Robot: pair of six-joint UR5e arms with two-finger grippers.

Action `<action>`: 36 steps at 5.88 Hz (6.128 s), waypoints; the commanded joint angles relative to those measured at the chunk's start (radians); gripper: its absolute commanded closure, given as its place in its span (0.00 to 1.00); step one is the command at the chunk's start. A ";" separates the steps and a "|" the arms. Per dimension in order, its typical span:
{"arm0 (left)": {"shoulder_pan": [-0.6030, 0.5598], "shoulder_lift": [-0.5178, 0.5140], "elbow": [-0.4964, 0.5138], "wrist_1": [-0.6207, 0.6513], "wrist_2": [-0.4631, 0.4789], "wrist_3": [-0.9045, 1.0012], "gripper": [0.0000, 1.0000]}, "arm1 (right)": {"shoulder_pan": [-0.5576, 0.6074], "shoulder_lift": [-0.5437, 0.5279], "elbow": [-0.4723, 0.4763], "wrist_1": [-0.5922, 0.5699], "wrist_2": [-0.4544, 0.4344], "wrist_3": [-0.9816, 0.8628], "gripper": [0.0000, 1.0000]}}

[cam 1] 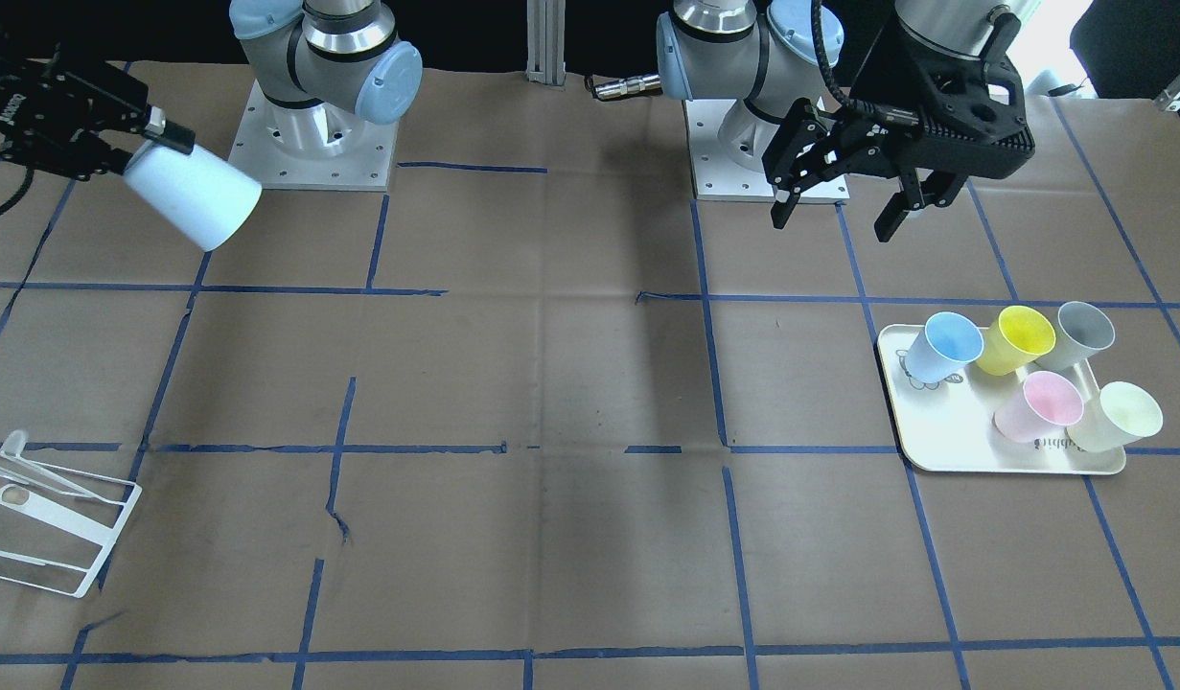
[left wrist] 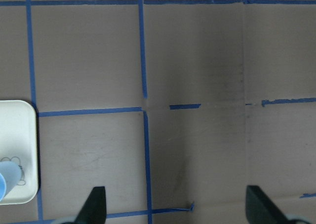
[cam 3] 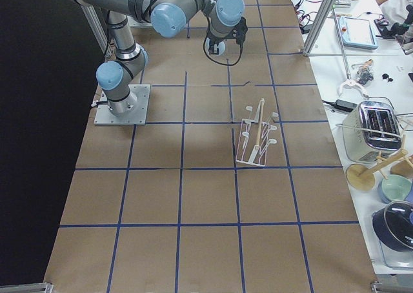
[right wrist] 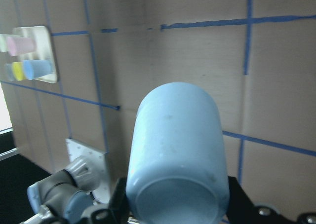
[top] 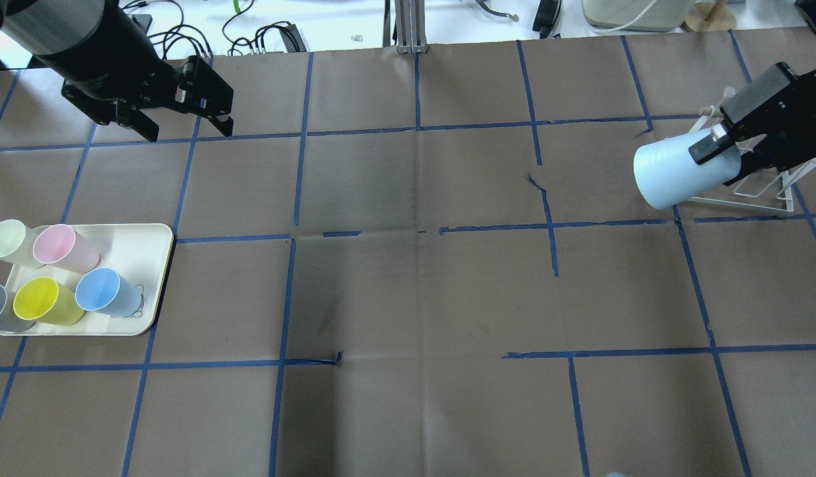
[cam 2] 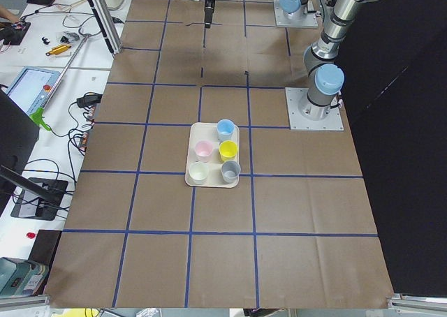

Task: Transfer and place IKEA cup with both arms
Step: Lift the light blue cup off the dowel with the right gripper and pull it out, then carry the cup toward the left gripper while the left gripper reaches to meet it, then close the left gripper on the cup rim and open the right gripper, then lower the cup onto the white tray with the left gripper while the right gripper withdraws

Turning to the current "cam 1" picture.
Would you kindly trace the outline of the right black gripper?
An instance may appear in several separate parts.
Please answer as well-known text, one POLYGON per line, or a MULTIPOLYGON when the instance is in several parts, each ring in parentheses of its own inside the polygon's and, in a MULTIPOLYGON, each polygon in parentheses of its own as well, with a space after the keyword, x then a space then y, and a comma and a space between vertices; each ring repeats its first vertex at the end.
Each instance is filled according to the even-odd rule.
POLYGON ((4 160, 85 182, 122 173, 130 153, 101 139, 105 130, 140 132, 181 155, 196 133, 149 105, 149 88, 122 67, 80 53, 50 61, 17 58, 0 74, 0 149, 4 160))

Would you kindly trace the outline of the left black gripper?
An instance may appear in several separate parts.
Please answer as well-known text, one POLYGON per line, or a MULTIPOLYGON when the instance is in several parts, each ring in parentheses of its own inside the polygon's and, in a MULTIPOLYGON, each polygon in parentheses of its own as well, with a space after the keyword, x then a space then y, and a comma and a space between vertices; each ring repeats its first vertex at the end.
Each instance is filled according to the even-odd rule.
POLYGON ((971 176, 1005 179, 1023 167, 1035 140, 1009 47, 989 38, 981 55, 961 58, 914 38, 880 38, 835 112, 793 101, 762 153, 775 193, 771 226, 784 230, 814 185, 879 176, 900 184, 873 224, 889 242, 910 213, 952 204, 971 176))

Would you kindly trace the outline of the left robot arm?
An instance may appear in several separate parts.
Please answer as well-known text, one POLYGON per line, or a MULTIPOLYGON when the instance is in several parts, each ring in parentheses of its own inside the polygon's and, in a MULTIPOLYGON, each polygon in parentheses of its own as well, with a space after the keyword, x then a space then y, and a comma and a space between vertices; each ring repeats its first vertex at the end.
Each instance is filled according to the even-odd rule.
POLYGON ((896 1, 853 83, 835 80, 846 28, 819 1, 676 1, 657 18, 657 71, 594 83, 598 101, 654 91, 729 100, 720 143, 776 193, 786 226, 804 193, 843 175, 896 179, 876 219, 953 204, 966 179, 1032 158, 1025 88, 1007 55, 1035 1, 896 1))

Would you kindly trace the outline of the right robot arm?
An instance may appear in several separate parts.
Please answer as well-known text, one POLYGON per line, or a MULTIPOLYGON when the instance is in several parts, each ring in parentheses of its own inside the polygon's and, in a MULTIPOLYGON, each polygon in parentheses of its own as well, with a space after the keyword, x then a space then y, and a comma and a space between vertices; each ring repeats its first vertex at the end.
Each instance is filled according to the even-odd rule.
POLYGON ((34 61, 0 35, 0 156, 26 170, 0 205, 0 218, 30 191, 38 171, 78 182, 124 175, 132 156, 101 140, 105 130, 140 134, 182 155, 196 147, 194 130, 169 121, 149 103, 148 84, 120 67, 63 45, 50 61, 34 61))

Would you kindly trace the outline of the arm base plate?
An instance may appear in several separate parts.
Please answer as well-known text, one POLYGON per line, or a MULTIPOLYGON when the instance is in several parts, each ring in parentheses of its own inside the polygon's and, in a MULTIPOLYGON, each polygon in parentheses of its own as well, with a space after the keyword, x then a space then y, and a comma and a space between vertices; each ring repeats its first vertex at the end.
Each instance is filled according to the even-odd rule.
POLYGON ((270 191, 384 193, 398 130, 327 103, 283 109, 253 83, 227 160, 270 191))
POLYGON ((774 202, 762 152, 776 134, 776 124, 730 98, 700 98, 683 106, 696 199, 774 202))

